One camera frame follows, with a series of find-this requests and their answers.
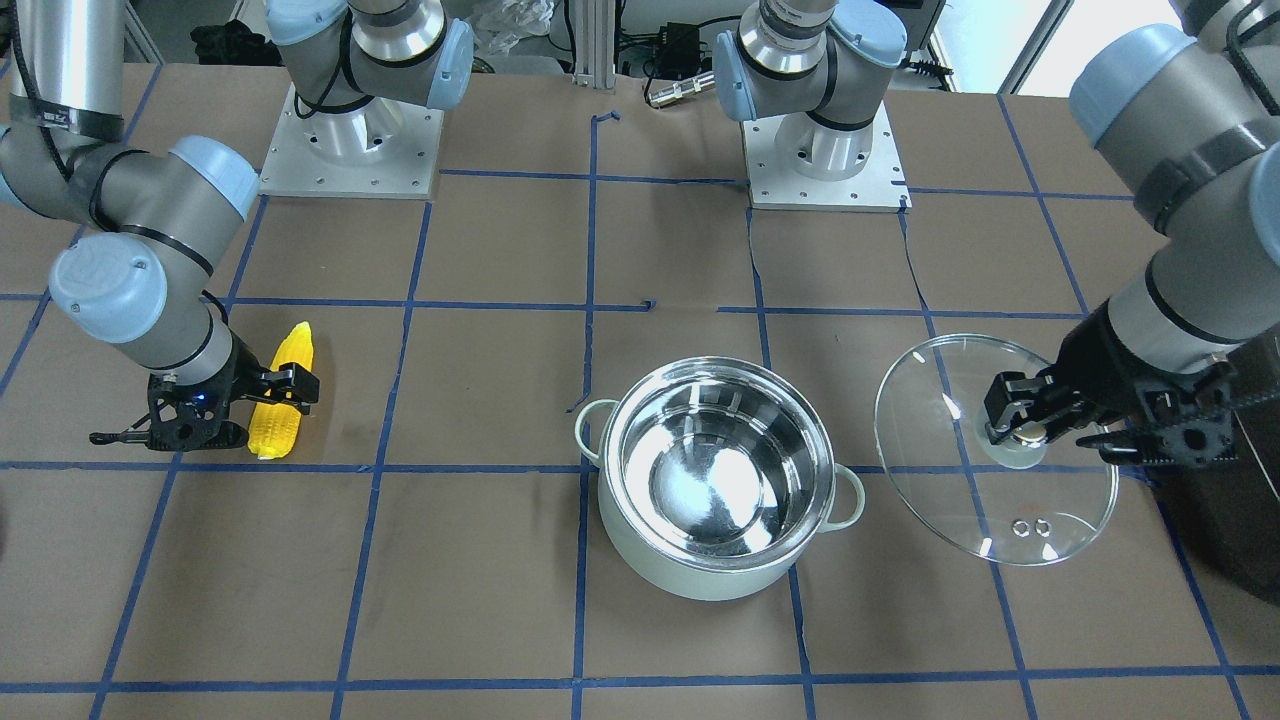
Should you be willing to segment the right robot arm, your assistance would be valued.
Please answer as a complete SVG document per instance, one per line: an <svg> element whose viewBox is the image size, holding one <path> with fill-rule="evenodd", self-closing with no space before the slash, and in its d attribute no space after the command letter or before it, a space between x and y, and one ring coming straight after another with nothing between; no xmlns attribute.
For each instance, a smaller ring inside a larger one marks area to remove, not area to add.
<svg viewBox="0 0 1280 720"><path fill-rule="evenodd" d="M52 301L148 373L147 413L93 445L159 452L292 451L320 398L308 324L273 363L229 327L209 279L248 220L260 177L214 138L165 152L124 140L120 1L9 1L15 81L3 126L3 201L87 225L54 260ZM457 108L472 27L439 1L270 1L268 28L294 117L324 161L379 161L404 145L397 104Z"/></svg>

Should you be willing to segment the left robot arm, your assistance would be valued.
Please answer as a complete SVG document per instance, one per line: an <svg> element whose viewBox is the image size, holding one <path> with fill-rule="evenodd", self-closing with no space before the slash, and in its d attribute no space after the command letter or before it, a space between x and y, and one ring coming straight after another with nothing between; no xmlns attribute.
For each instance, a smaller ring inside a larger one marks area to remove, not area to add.
<svg viewBox="0 0 1280 720"><path fill-rule="evenodd" d="M1277 323L1277 4L1176 1L1179 26L1133 29L1075 79L1069 108L1166 245L1094 310L1036 375L992 379L979 446L1009 468L1079 439L1115 465L1201 465L1235 455L1239 395L1228 355ZM902 22L876 1L754 1L713 50L733 120L791 117L804 176L858 170L855 152Z"/></svg>

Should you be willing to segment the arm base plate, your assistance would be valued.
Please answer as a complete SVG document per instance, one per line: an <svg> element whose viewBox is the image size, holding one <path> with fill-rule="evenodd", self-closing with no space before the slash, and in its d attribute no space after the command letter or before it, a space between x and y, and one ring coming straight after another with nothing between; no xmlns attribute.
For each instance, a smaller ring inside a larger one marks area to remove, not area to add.
<svg viewBox="0 0 1280 720"><path fill-rule="evenodd" d="M445 113L375 97L344 114L302 118L291 87L262 160L261 192L279 197L429 200Z"/></svg>
<svg viewBox="0 0 1280 720"><path fill-rule="evenodd" d="M884 104L855 131L827 128L804 113L740 126L755 209L897 213L913 206Z"/></svg>

